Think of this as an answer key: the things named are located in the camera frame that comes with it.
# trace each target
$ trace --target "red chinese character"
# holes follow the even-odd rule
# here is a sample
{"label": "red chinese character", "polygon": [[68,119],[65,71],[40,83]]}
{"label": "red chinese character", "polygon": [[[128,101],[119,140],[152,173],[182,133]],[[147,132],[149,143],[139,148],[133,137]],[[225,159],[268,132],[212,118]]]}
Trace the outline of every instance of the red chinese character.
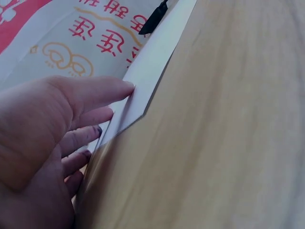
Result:
{"label": "red chinese character", "polygon": [[79,0],[79,2],[83,2],[84,4],[87,4],[89,2],[89,6],[97,6],[97,3],[100,3],[99,0]]}
{"label": "red chinese character", "polygon": [[134,21],[131,20],[131,22],[134,24],[134,26],[131,26],[130,28],[136,30],[137,32],[140,32],[140,30],[143,28],[143,25],[146,23],[147,19],[142,15],[135,15],[133,17]]}
{"label": "red chinese character", "polygon": [[112,51],[114,45],[111,42],[118,43],[117,50],[122,53],[121,46],[125,43],[124,38],[117,32],[112,30],[106,30],[107,32],[111,33],[110,36],[102,35],[102,37],[107,38],[106,40],[101,40],[101,42],[104,43],[104,45],[97,44],[96,46],[100,47],[102,49],[101,52],[110,52],[113,56],[116,56],[115,52]]}
{"label": "red chinese character", "polygon": [[76,24],[73,25],[73,27],[75,27],[75,30],[73,29],[69,29],[71,32],[73,32],[72,36],[79,36],[79,37],[82,37],[82,39],[85,41],[86,38],[85,36],[83,36],[83,33],[85,32],[85,28],[87,30],[87,34],[92,37],[92,30],[94,30],[95,28],[95,25],[93,24],[92,21],[82,17],[82,16],[79,16],[80,19],[82,19],[82,21],[78,21],[78,20],[75,20]]}
{"label": "red chinese character", "polygon": [[[139,49],[137,47],[133,47],[134,50],[136,50],[137,52],[139,51]],[[128,63],[132,63],[132,61],[135,59],[135,57],[137,56],[137,53],[135,53],[134,51],[132,51],[132,60],[130,59],[126,59],[126,61]]]}
{"label": "red chinese character", "polygon": [[104,5],[104,12],[110,10],[109,13],[117,12],[116,16],[119,18],[126,17],[126,14],[129,12],[128,8],[125,6],[120,6],[120,4],[116,0],[110,0],[107,5]]}

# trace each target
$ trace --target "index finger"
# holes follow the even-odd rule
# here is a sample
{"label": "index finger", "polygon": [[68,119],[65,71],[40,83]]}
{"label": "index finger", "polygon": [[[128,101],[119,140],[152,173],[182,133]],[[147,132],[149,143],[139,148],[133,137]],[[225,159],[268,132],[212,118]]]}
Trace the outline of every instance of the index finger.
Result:
{"label": "index finger", "polygon": [[73,118],[90,110],[123,100],[133,93],[134,85],[113,77],[66,78],[54,76],[48,83],[67,99]]}

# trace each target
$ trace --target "wooden surface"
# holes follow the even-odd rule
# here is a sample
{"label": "wooden surface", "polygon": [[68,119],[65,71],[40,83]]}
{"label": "wooden surface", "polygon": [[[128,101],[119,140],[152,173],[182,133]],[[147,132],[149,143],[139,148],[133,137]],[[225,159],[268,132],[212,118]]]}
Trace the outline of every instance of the wooden surface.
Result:
{"label": "wooden surface", "polygon": [[198,0],[146,116],[95,154],[77,228],[305,228],[304,15]]}

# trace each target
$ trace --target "white paper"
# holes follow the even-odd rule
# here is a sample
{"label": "white paper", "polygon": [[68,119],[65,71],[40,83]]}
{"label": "white paper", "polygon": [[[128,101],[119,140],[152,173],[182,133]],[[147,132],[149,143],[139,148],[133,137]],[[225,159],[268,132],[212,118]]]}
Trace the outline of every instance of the white paper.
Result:
{"label": "white paper", "polygon": [[106,144],[143,115],[196,2],[196,0],[179,0],[151,35],[124,76],[124,80],[135,84],[135,91],[132,97],[118,102],[114,116],[98,146]]}

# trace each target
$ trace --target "finger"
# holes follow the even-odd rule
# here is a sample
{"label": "finger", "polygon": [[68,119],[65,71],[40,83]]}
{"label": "finger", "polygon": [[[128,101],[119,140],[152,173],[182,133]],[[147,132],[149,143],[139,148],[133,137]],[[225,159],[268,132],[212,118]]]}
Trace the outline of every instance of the finger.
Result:
{"label": "finger", "polygon": [[78,189],[80,188],[83,177],[84,175],[81,173],[81,171],[76,171],[67,179],[66,187],[68,189],[70,198],[73,198],[76,195]]}
{"label": "finger", "polygon": [[70,130],[82,128],[84,126],[97,125],[109,121],[113,116],[113,111],[109,107],[101,107],[85,114],[72,122]]}
{"label": "finger", "polygon": [[69,131],[59,142],[61,148],[61,156],[66,157],[78,150],[82,146],[99,138],[102,134],[102,129],[96,126],[87,126],[82,129]]}
{"label": "finger", "polygon": [[90,110],[107,106],[131,95],[134,85],[117,78],[68,78],[53,76],[48,83],[62,93],[69,103],[73,118]]}
{"label": "finger", "polygon": [[63,158],[61,160],[63,166],[63,178],[66,178],[83,168],[90,161],[90,157],[90,151],[85,150],[79,153],[75,153],[70,157]]}

